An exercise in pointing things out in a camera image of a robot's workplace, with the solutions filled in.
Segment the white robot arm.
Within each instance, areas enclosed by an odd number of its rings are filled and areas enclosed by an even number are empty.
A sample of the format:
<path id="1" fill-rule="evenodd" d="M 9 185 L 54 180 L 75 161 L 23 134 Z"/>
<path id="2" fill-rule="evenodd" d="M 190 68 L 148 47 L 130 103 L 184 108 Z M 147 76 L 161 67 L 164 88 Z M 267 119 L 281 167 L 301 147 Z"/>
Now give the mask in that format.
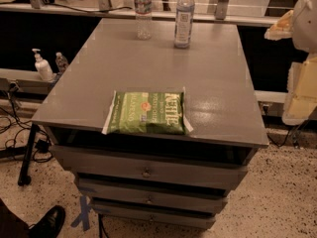
<path id="1" fill-rule="evenodd" d="M 317 0 L 298 0 L 264 37 L 272 41 L 291 38 L 296 49 L 308 53 L 304 62 L 291 64 L 282 112 L 284 124 L 300 125 L 317 107 Z"/>

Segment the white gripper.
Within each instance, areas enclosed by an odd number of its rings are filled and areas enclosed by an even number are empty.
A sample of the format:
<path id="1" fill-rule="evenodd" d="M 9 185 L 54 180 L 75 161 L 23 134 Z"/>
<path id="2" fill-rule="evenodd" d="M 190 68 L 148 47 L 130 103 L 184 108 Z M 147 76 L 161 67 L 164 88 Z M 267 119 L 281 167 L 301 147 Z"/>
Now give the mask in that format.
<path id="1" fill-rule="evenodd" d="M 267 40 L 278 41 L 292 37 L 293 11 L 289 10 L 264 34 Z M 287 94 L 282 113 L 286 125 L 299 125 L 317 107 L 317 57 L 309 55 L 303 63 L 293 62 L 288 71 Z"/>

